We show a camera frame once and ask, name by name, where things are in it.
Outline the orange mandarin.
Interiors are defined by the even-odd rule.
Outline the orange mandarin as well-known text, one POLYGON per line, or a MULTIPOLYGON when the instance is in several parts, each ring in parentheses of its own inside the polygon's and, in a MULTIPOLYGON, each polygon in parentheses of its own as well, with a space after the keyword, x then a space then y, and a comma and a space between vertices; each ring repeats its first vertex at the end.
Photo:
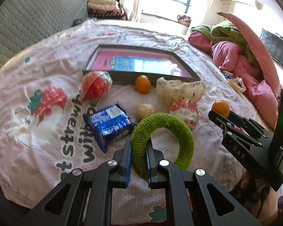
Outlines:
POLYGON ((135 79, 135 88, 139 93, 147 94, 151 90, 151 82, 146 75, 140 75, 135 79))
POLYGON ((216 111, 224 118, 228 118, 230 114, 229 104, 224 100, 217 100, 212 104, 211 110, 216 111))

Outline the cream patterned cloth bag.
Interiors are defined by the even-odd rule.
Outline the cream patterned cloth bag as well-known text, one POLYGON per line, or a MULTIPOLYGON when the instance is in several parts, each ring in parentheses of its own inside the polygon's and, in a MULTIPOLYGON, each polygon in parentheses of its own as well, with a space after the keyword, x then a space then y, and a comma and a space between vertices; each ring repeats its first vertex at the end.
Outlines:
POLYGON ((207 82, 183 82, 181 80, 166 80, 164 77, 156 81, 156 91, 162 102, 171 107, 179 99, 186 99, 194 103, 199 102, 207 89, 207 82))

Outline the blue cookie packet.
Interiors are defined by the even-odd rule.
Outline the blue cookie packet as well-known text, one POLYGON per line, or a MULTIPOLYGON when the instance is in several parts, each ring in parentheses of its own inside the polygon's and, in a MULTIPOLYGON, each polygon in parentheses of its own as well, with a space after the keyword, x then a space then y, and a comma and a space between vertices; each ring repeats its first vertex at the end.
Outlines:
POLYGON ((136 126, 119 104, 84 114, 83 119, 103 153, 107 153, 109 144, 131 134, 136 126))

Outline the walnut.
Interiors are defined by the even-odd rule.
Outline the walnut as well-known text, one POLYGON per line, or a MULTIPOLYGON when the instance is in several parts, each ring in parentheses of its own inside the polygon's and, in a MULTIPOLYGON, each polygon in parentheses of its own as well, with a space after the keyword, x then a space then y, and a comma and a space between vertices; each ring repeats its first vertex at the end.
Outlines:
POLYGON ((135 117, 137 122, 140 122, 144 118, 153 114, 155 114, 155 108, 151 104, 142 104, 137 107, 135 117))

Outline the red snack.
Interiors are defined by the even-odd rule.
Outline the red snack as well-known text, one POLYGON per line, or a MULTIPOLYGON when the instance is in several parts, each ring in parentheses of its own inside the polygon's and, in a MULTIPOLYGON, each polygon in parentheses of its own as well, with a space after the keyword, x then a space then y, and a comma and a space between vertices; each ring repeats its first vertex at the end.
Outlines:
POLYGON ((90 71, 84 75, 81 83, 80 101, 100 99, 112 86, 112 77, 107 71, 90 71))

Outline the snack packets by duvet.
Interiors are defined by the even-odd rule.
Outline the snack packets by duvet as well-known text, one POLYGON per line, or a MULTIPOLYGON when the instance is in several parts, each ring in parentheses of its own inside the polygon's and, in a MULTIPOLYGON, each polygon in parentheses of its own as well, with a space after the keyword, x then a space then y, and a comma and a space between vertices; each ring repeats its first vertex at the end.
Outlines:
POLYGON ((235 92, 243 94, 246 91, 242 78, 236 77, 233 73, 226 70, 223 70, 222 73, 224 74, 226 82, 233 88, 233 90, 235 90, 235 92))

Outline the pink pillow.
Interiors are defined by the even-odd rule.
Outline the pink pillow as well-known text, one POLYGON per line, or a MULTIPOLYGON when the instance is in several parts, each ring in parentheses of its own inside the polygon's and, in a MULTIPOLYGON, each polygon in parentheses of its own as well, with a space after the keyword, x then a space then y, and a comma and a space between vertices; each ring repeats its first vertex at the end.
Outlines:
POLYGON ((259 63, 265 82, 270 86, 275 97, 278 98, 281 90, 278 73, 274 61, 261 39, 245 22, 235 15, 224 12, 217 12, 217 14, 232 22, 246 39, 254 57, 259 63))

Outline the pink crumpled duvet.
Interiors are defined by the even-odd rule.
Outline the pink crumpled duvet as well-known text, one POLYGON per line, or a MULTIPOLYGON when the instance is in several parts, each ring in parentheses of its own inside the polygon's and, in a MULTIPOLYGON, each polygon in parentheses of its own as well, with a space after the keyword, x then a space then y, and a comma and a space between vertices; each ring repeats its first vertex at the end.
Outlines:
POLYGON ((213 42, 198 31, 192 31, 188 42, 200 51, 209 54, 220 71, 233 73, 241 78, 246 91, 243 92, 253 103, 266 124, 274 129, 278 119, 278 101, 272 88, 263 79, 260 68, 249 63, 242 55, 242 48, 230 41, 213 42))

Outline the dark framed screen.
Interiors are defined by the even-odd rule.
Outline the dark framed screen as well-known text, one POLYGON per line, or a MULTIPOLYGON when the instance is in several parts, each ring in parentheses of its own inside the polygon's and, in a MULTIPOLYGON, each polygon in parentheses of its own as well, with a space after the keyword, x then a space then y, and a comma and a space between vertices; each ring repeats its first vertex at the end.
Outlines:
POLYGON ((262 29, 260 39, 269 51, 272 59, 283 66, 283 37, 262 29))

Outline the green blanket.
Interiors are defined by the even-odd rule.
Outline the green blanket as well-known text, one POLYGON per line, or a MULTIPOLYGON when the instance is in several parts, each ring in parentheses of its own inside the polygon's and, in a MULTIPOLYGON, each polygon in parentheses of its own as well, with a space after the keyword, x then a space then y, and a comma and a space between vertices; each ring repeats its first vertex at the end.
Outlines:
POLYGON ((259 67, 259 63, 252 53, 246 39, 232 22, 223 21, 214 26, 202 24, 200 26, 191 28, 190 32, 199 32, 209 41, 230 41, 237 44, 243 49, 243 52, 247 56, 249 63, 252 66, 259 67))

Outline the pink strawberry bed sheet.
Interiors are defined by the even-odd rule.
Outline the pink strawberry bed sheet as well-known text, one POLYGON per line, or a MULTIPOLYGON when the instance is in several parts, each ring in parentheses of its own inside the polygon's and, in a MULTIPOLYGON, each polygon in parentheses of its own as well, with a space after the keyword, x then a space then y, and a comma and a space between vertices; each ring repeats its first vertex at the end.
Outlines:
POLYGON ((155 89, 140 94, 133 84, 113 84, 97 103, 81 102, 82 69, 100 44, 168 50, 183 59, 207 82, 197 103, 188 169, 205 169, 226 190, 242 178, 244 168, 222 145, 221 131, 208 119, 213 102, 225 100, 237 114, 269 126, 247 96, 225 81, 212 56, 178 36, 86 22, 30 46, 0 70, 0 225, 16 225, 73 169, 96 168, 124 146, 121 139, 103 153, 83 122, 84 114, 111 104, 119 104, 131 120, 142 104, 153 105, 158 113, 169 112, 155 89))

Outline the floral bag on windowsill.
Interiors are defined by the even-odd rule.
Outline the floral bag on windowsill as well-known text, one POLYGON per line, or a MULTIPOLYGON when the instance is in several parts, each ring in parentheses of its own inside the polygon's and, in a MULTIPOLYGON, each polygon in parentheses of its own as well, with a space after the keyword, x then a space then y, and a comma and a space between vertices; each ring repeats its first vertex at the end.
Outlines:
POLYGON ((180 23, 180 24, 183 24, 185 26, 189 26, 190 23, 191 23, 191 18, 187 15, 178 15, 177 16, 177 21, 180 23))

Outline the dark tray with pink book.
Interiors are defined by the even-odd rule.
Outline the dark tray with pink book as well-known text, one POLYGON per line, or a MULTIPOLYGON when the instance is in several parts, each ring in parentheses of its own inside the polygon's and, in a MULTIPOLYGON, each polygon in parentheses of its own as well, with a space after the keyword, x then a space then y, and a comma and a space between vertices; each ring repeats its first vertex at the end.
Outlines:
POLYGON ((90 71, 107 71, 112 81, 120 85, 134 84, 140 75, 147 76, 153 86, 161 77, 183 82, 201 80, 175 53, 133 45, 98 45, 82 69, 84 75, 90 71))

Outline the stack of folded blankets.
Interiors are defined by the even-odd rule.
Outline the stack of folded blankets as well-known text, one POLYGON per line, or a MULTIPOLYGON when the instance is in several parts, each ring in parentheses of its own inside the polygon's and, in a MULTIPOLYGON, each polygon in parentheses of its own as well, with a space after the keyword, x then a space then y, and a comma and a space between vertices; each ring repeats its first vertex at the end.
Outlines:
POLYGON ((118 0, 88 0, 88 16, 97 20, 126 21, 127 16, 118 0))

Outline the grey quilted headboard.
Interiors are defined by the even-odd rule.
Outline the grey quilted headboard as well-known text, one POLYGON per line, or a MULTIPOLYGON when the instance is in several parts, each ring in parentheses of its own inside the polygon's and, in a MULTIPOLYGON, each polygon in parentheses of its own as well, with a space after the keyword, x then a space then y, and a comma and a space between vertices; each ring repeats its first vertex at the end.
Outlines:
POLYGON ((0 6, 0 68, 27 47, 85 19, 88 0, 5 0, 0 6))

